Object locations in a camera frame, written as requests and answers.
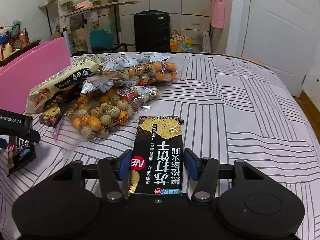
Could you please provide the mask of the black cracker packet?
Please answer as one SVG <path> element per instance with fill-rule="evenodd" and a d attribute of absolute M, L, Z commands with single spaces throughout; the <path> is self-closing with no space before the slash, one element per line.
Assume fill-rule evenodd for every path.
<path fill-rule="evenodd" d="M 9 176 L 35 158 L 36 153 L 33 142 L 15 136 L 9 137 L 7 162 Z"/>
<path fill-rule="evenodd" d="M 129 194 L 180 194 L 183 120 L 141 116 L 131 158 Z"/>

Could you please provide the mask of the small dark snack packet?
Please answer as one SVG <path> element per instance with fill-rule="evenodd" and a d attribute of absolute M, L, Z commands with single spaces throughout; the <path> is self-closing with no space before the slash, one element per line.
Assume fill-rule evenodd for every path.
<path fill-rule="evenodd" d="M 39 122 L 48 127 L 55 127 L 63 116 L 64 111 L 65 106 L 55 103 L 40 115 Z"/>

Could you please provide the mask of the clear bag of round snacks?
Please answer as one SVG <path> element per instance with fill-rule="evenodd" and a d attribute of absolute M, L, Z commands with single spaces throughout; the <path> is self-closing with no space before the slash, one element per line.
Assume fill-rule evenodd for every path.
<path fill-rule="evenodd" d="M 54 130 L 54 139 L 68 127 L 75 140 L 107 139 L 111 131 L 126 125 L 138 110 L 148 110 L 149 101 L 158 95 L 155 86 L 127 86 L 81 95 L 68 105 Z"/>

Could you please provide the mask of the cream noodle snack bag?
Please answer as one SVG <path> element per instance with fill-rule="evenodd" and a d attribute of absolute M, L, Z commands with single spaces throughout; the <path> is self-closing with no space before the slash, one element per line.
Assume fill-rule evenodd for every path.
<path fill-rule="evenodd" d="M 52 104 L 61 101 L 63 93 L 72 89 L 81 80 L 95 74 L 103 62 L 102 58 L 94 54 L 84 54 L 70 66 L 36 85 L 29 92 L 25 114 L 41 113 Z"/>

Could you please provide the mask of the pink storage box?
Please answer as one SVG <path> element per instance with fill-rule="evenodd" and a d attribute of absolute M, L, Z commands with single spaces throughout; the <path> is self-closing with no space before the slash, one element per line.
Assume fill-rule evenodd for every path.
<path fill-rule="evenodd" d="M 23 53 L 1 68 L 0 108 L 24 113 L 30 90 L 70 64 L 63 37 Z"/>

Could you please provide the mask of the striped bed sheet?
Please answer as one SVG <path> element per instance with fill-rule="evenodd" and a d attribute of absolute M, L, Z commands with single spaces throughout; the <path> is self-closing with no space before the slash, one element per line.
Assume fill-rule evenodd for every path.
<path fill-rule="evenodd" d="M 181 77 L 166 83 L 149 115 L 175 115 L 184 120 L 183 144 L 200 157 L 232 164 L 242 159 L 295 193 L 305 206 L 297 232 L 301 239 L 319 239 L 319 142 L 300 106 L 274 72 L 257 64 L 220 55 L 182 53 L 187 61 Z M 7 154 L 1 153 L 1 233 L 17 239 L 11 216 L 13 202 L 30 187 L 73 160 L 94 164 L 132 147 L 137 119 L 104 141 L 80 144 L 67 153 L 77 133 L 64 124 L 57 138 L 34 117 L 42 139 L 37 157 L 7 175 Z"/>

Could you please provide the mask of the brown wooden nightstand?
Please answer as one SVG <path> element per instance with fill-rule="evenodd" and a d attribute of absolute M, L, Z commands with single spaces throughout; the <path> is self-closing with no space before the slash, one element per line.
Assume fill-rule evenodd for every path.
<path fill-rule="evenodd" d="M 35 48 L 36 46 L 40 45 L 40 39 L 35 40 L 35 41 L 31 41 L 30 43 L 28 43 L 26 46 L 24 46 L 21 49 L 17 49 L 14 52 L 12 52 L 8 57 L 4 58 L 3 60 L 1 60 L 0 62 L 0 67 L 4 67 L 5 65 L 7 65 L 9 62 L 13 61 L 14 59 L 18 58 L 19 56 L 21 56 L 23 53 L 31 50 L 32 48 Z"/>

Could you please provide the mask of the brown paper bag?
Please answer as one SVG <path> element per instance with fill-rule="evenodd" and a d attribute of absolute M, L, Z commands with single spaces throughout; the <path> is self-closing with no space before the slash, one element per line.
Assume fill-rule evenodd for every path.
<path fill-rule="evenodd" d="M 86 42 L 86 33 L 84 28 L 79 28 L 72 32 L 72 38 L 78 52 L 88 51 Z"/>

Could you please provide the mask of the teal shopping bag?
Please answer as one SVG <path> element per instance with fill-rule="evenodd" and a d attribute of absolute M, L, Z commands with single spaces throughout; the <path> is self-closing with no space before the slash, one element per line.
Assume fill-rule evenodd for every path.
<path fill-rule="evenodd" d="M 107 29 L 98 29 L 93 26 L 89 37 L 91 47 L 112 49 L 114 47 L 114 28 L 114 21 L 109 22 Z"/>

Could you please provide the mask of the wooden folding side table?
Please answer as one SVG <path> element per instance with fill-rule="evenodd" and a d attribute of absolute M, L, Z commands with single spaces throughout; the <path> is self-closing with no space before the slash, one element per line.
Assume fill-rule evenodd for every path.
<path fill-rule="evenodd" d="M 89 40 L 91 31 L 88 26 L 88 18 L 86 17 L 86 13 L 97 11 L 97 10 L 108 9 L 108 8 L 114 7 L 114 6 L 128 5 L 128 4 L 140 4 L 140 2 L 139 1 L 111 2 L 111 3 L 101 4 L 101 5 L 95 5 L 95 6 L 84 8 L 84 9 L 79 9 L 74 12 L 69 12 L 65 15 L 57 17 L 56 20 L 63 18 L 63 24 L 62 24 L 63 25 L 63 32 L 62 33 L 63 33 L 63 37 L 65 39 L 65 43 L 66 43 L 66 47 L 67 47 L 67 51 L 69 53 L 69 56 L 70 57 L 72 56 L 72 51 L 71 51 L 71 45 L 70 45 L 69 37 L 67 34 L 67 26 L 66 26 L 66 21 L 68 18 L 74 17 L 76 15 L 81 15 L 82 21 L 83 21 L 82 25 L 84 26 L 85 34 L 86 34 L 86 44 L 87 44 L 88 53 L 91 54 L 92 47 L 91 47 L 91 43 Z"/>

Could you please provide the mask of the colourful cardboard box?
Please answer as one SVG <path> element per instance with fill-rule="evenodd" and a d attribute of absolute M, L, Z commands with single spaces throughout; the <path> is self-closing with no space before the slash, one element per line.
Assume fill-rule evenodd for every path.
<path fill-rule="evenodd" d="M 192 39 L 181 34 L 179 31 L 173 29 L 170 33 L 170 50 L 171 52 L 192 53 L 193 44 Z"/>

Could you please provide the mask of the black suitcase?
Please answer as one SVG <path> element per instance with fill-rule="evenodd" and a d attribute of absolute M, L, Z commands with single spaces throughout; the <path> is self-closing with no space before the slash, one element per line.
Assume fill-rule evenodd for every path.
<path fill-rule="evenodd" d="M 167 12 L 138 12 L 133 22 L 136 51 L 170 52 L 170 15 Z"/>

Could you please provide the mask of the pink paper bag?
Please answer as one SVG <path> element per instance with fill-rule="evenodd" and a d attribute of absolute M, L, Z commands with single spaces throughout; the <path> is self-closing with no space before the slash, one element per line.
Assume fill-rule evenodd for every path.
<path fill-rule="evenodd" d="M 214 28 L 223 28 L 225 24 L 225 2 L 212 0 L 210 25 Z"/>

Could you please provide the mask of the white door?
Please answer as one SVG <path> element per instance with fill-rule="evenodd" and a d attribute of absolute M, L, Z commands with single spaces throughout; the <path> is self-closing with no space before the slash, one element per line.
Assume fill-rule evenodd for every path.
<path fill-rule="evenodd" d="M 276 73 L 298 96 L 318 46 L 319 0 L 251 0 L 242 56 Z"/>

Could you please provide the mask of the white wardrobe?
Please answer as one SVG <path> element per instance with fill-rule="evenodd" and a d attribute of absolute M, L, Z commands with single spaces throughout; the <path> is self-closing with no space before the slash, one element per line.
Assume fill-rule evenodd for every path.
<path fill-rule="evenodd" d="M 135 49 L 134 14 L 160 10 L 170 16 L 170 29 L 191 38 L 193 52 L 202 50 L 202 32 L 209 31 L 211 0 L 119 0 L 138 1 L 138 4 L 119 7 L 120 41 Z"/>

